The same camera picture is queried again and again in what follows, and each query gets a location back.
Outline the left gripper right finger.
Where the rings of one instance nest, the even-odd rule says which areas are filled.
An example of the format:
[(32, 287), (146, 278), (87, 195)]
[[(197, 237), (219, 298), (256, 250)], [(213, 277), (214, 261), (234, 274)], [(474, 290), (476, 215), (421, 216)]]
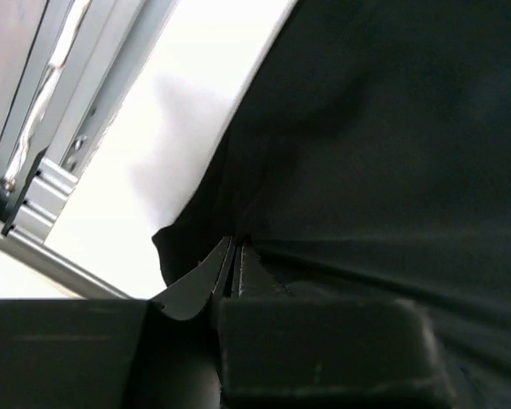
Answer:
[(231, 408), (453, 408), (428, 319), (405, 300), (289, 293), (248, 246), (217, 314)]

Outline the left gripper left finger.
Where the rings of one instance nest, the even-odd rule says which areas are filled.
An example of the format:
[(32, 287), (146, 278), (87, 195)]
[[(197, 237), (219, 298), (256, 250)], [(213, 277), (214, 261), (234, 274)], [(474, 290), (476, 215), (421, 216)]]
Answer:
[(0, 408), (226, 408), (222, 239), (150, 300), (0, 300)]

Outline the black trousers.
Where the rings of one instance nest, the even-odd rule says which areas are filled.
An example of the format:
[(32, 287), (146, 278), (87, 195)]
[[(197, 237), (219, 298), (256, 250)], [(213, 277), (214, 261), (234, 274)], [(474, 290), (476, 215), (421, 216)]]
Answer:
[(224, 237), (296, 294), (424, 307), (465, 405), (511, 408), (511, 1), (300, 1), (153, 236)]

